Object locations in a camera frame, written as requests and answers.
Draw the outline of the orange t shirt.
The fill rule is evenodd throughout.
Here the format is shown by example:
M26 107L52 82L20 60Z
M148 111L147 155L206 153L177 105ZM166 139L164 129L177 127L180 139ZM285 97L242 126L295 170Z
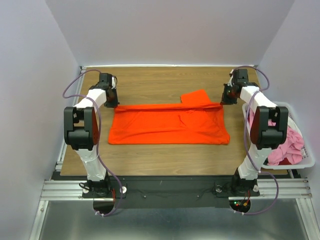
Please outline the orange t shirt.
M227 145L224 109L204 89L185 93L180 103L119 105L109 130L111 145Z

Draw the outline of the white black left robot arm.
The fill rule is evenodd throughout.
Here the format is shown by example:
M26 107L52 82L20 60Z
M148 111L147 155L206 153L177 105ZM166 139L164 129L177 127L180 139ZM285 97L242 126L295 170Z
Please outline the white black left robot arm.
M115 196L108 170L99 154L102 116L100 106L118 104L117 84L97 83L87 95L74 94L82 100L63 111L64 141L78 154L87 174L87 181L80 183L83 194L89 198Z

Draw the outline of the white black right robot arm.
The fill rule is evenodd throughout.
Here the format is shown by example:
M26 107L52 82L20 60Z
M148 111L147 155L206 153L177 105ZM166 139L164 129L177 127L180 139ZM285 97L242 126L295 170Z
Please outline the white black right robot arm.
M233 105L237 99L247 104L244 123L246 157L230 182L234 195L257 193L257 178L272 150L287 139L289 110L270 101L255 83L225 83L221 105Z

